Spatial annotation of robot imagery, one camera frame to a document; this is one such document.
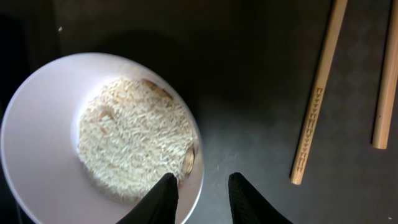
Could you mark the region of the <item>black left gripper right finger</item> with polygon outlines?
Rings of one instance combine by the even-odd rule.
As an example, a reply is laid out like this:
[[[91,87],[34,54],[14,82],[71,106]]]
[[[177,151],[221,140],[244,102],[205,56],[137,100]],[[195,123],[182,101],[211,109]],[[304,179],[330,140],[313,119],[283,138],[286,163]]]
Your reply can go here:
[[[239,172],[228,179],[233,224],[292,224]]]

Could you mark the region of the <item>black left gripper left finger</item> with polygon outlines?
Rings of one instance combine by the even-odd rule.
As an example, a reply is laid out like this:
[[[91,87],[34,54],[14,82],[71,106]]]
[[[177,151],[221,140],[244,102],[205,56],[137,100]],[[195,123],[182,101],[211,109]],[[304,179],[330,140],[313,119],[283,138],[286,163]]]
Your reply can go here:
[[[117,224],[174,224],[177,205],[177,178],[166,173]]]

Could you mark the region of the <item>white rice bowl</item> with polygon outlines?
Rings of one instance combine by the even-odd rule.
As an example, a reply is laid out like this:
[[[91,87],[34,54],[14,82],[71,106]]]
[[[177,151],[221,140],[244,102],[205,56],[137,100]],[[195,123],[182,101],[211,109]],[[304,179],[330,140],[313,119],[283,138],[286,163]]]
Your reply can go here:
[[[1,126],[1,162],[9,188],[36,223],[116,223],[132,206],[97,191],[78,159],[84,104],[118,78],[147,79],[174,98],[158,74],[111,54],[81,53],[36,70],[17,89]]]

